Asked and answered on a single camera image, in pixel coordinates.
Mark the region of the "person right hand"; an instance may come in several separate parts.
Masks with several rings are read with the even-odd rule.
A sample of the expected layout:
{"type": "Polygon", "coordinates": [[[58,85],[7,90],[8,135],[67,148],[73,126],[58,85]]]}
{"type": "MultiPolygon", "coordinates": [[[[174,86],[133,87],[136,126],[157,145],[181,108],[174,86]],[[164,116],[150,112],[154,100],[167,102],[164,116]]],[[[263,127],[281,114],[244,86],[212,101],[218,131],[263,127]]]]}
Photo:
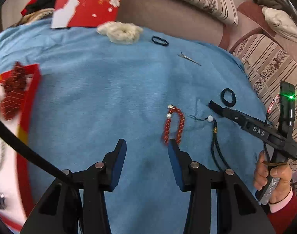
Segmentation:
{"type": "Polygon", "coordinates": [[[291,191],[290,181],[292,178],[292,171],[288,164],[277,166],[270,171],[265,161],[265,153],[261,151],[256,163],[254,171],[254,187],[260,191],[267,184],[267,177],[270,175],[272,178],[279,179],[276,189],[272,192],[269,203],[275,204],[285,199],[291,191]]]}

